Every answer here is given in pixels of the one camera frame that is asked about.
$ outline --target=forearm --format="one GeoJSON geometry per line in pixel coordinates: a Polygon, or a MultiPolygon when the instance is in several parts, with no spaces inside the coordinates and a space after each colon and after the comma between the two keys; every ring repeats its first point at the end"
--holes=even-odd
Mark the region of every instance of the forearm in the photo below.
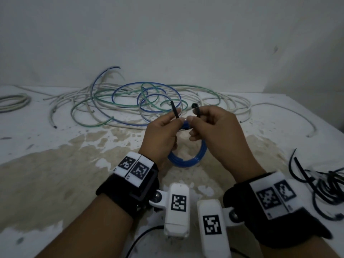
{"type": "Polygon", "coordinates": [[[285,249],[272,249],[260,245],[264,258],[340,258],[324,239],[313,236],[307,242],[285,249]]]}
{"type": "Polygon", "coordinates": [[[101,194],[36,258],[119,257],[132,223],[130,215],[101,194]]]}

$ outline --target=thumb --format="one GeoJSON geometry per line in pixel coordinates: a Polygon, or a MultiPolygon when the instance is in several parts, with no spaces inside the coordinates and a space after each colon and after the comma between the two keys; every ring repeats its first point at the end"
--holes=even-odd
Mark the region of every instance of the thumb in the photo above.
{"type": "Polygon", "coordinates": [[[212,127],[209,123],[195,116],[188,116],[187,121],[191,128],[195,129],[202,137],[205,137],[208,130],[212,127]]]}
{"type": "Polygon", "coordinates": [[[176,136],[177,132],[180,130],[182,125],[184,124],[184,118],[177,118],[171,121],[169,124],[165,126],[171,136],[176,136]]]}

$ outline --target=person's left hand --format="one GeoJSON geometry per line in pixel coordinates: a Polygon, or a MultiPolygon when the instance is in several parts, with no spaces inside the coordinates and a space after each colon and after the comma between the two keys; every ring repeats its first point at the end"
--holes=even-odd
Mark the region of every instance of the person's left hand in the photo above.
{"type": "Polygon", "coordinates": [[[184,118],[174,118],[174,113],[158,117],[148,124],[139,154],[144,155],[161,169],[171,150],[177,149],[177,132],[184,123],[184,118]]]}

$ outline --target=blue tube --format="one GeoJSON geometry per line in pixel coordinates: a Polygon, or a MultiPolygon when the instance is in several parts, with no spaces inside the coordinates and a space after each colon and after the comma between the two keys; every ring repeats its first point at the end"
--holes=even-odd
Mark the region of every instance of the blue tube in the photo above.
{"type": "MultiPolygon", "coordinates": [[[[189,129],[189,123],[187,121],[184,121],[183,126],[180,128],[182,129],[189,129]]],[[[177,157],[173,152],[171,151],[168,155],[168,159],[172,162],[173,165],[179,167],[179,168],[189,168],[191,166],[196,165],[200,160],[204,157],[205,152],[207,152],[207,145],[205,144],[205,141],[202,140],[202,144],[200,146],[200,151],[197,153],[197,155],[189,160],[183,160],[180,157],[177,157]]]]}

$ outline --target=fingernail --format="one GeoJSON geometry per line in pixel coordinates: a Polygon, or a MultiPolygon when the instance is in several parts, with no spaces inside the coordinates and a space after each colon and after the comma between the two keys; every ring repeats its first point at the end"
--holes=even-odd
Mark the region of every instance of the fingernail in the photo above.
{"type": "Polygon", "coordinates": [[[192,120],[193,120],[194,117],[195,117],[195,116],[188,116],[188,117],[187,117],[187,121],[189,122],[189,124],[192,122],[192,120]]]}

